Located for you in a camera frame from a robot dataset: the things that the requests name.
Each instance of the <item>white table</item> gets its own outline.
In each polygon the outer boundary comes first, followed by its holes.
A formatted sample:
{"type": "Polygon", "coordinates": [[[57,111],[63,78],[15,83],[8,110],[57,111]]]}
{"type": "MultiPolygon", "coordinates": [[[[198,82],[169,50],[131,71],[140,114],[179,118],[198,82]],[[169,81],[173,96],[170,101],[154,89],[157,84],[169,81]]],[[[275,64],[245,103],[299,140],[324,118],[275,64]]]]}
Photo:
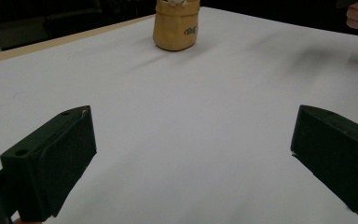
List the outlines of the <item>white table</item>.
{"type": "Polygon", "coordinates": [[[0,61],[0,154],[91,105],[98,154],[47,223],[358,223],[290,151],[300,105],[358,122],[358,36],[203,7],[172,53],[153,25],[0,61]]]}

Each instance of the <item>white tabletop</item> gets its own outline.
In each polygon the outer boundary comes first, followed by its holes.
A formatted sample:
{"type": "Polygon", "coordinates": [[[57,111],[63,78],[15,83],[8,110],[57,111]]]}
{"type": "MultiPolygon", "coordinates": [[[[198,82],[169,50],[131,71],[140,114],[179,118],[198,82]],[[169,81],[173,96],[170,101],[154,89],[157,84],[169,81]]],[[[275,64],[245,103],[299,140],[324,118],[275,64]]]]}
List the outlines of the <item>white tabletop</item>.
{"type": "Polygon", "coordinates": [[[358,36],[203,7],[173,53],[153,25],[0,62],[0,154],[92,109],[98,154],[47,223],[358,223],[290,151],[300,105],[358,122],[358,36]]]}

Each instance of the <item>tan pouch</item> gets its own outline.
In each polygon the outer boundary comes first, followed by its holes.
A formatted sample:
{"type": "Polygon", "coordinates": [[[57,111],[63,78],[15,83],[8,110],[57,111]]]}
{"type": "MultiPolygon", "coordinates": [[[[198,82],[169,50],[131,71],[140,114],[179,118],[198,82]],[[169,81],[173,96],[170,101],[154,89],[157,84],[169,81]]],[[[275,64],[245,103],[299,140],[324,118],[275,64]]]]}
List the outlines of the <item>tan pouch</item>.
{"type": "Polygon", "coordinates": [[[187,0],[172,6],[165,0],[157,0],[153,40],[166,50],[182,50],[196,43],[199,30],[200,0],[187,0]]]}

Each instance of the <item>brown paper bag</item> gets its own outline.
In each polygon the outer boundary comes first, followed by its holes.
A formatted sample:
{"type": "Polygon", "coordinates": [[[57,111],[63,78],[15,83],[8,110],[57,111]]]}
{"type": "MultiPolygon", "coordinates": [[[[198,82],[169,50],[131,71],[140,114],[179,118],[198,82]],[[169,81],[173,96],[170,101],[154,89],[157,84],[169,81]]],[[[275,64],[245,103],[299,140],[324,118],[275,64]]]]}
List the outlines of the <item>brown paper bag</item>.
{"type": "Polygon", "coordinates": [[[165,0],[157,0],[153,40],[166,50],[182,50],[196,43],[199,30],[200,0],[187,0],[172,6],[165,0]]]}

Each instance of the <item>logo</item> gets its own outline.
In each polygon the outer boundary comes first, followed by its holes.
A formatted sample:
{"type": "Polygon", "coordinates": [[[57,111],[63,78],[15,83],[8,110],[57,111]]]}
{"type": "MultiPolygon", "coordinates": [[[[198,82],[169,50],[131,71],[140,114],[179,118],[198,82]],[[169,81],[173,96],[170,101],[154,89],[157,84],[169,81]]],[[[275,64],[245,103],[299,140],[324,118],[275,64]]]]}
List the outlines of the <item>logo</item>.
{"type": "Polygon", "coordinates": [[[194,35],[197,32],[197,26],[194,26],[193,28],[188,28],[187,30],[185,30],[185,35],[194,35]]]}

